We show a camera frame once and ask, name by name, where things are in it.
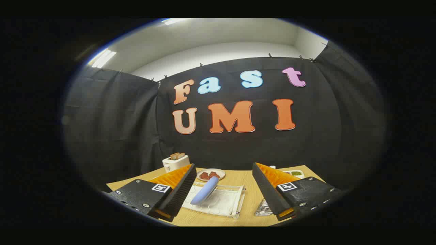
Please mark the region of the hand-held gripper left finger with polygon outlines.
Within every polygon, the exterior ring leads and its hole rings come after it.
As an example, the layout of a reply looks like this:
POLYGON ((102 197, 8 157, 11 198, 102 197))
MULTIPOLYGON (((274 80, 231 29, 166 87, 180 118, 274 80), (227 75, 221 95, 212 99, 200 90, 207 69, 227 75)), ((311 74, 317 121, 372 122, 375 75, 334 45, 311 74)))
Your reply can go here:
POLYGON ((152 180, 135 179, 108 194, 134 211, 172 222, 182 208, 196 179, 193 163, 152 180))

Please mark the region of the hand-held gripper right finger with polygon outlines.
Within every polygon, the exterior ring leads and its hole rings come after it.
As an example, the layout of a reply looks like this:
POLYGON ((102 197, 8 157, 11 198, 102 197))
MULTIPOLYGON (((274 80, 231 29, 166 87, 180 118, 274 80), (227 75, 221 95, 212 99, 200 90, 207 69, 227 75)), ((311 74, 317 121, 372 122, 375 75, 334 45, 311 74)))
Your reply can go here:
POLYGON ((308 217, 344 195, 316 177, 300 179, 260 163, 253 164, 252 175, 278 221, 308 217))

